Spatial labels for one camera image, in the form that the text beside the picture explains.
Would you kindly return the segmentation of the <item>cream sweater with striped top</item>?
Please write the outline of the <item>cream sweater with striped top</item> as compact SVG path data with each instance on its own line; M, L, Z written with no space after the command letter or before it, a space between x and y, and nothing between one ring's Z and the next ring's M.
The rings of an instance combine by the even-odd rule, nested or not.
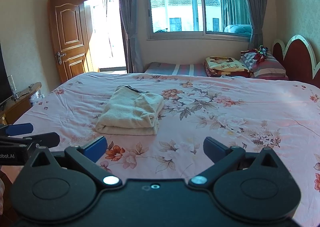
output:
M99 116L95 130L107 135L156 135L164 98L129 85L116 88Z

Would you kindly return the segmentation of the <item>wooden side cabinet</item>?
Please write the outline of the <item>wooden side cabinet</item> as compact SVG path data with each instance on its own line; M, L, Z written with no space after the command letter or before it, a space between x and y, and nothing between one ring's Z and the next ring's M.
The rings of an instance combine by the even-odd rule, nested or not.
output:
M1 124L14 124L24 113L31 109L30 98L38 92L42 87L42 83L37 82L29 85L28 88L18 93L18 99L9 99L5 105L1 106Z

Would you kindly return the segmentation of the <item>black television screen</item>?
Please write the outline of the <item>black television screen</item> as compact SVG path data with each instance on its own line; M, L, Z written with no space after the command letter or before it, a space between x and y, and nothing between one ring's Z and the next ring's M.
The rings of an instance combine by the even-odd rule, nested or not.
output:
M9 84L7 72L4 65L2 49L0 48L0 104L1 106L12 97L12 90Z

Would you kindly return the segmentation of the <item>pink floral bed sheet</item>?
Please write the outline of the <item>pink floral bed sheet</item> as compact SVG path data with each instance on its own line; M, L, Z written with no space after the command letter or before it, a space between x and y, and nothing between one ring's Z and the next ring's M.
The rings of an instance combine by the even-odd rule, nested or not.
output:
M189 180L212 165L203 152L206 137L248 152L272 148L302 193L294 219L302 226L319 224L319 89L314 85L90 72L54 89L18 122L32 124L34 134L58 133L60 151L82 146L98 137L95 125L123 85L164 98L159 130L154 136L107 135L101 168L122 180Z

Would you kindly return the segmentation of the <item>brown wooden door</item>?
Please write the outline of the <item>brown wooden door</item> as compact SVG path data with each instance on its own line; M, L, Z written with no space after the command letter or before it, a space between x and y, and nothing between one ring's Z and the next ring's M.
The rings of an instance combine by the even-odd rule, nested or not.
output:
M61 83L93 71L83 0L48 0L48 21Z

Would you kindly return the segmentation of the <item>striped pillow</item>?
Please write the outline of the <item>striped pillow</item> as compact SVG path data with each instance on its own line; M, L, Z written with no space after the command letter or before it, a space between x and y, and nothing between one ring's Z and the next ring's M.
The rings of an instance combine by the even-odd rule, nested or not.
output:
M240 62L251 72L251 78L288 80L285 68L270 54L262 61L255 59L256 52L242 52Z

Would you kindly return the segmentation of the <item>yellow red folded blanket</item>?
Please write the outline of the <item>yellow red folded blanket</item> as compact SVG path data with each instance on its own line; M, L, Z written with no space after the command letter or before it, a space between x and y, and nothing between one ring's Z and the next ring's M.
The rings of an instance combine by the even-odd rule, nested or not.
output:
M208 77L242 76L249 78L252 74L245 64L232 57L207 57L204 61L204 68Z

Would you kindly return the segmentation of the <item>striped mattress cover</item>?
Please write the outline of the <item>striped mattress cover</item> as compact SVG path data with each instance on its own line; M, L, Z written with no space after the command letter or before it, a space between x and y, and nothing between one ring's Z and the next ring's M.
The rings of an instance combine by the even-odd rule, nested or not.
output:
M156 75L188 75L206 77L203 64L150 63L145 73Z

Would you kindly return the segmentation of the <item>red white headboard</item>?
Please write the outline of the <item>red white headboard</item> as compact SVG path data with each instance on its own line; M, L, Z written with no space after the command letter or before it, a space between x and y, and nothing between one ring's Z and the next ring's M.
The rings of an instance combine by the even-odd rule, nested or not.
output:
M302 35L294 35L287 44L276 39L271 53L285 68L290 81L308 83L319 88L319 62L311 44Z

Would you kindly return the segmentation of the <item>red shiny item on pillow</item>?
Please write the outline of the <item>red shiny item on pillow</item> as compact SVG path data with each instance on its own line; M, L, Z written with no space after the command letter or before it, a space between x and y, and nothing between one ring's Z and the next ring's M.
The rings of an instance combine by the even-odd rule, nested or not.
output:
M253 59L256 60L257 64L264 62L268 57L268 48L260 45L258 48L250 49L250 53L255 53Z

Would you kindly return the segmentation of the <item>grey left curtain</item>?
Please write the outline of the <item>grey left curtain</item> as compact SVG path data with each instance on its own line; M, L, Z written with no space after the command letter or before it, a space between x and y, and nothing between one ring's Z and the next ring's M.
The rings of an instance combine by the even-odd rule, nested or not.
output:
M137 36L138 0L119 0L120 17L125 31L124 50L128 73L143 72Z

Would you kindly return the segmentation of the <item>window with grey frame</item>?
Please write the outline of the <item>window with grey frame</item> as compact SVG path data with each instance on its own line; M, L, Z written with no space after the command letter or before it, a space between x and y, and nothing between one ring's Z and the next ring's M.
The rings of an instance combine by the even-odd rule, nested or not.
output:
M252 34L246 0L147 0L152 39L248 40Z

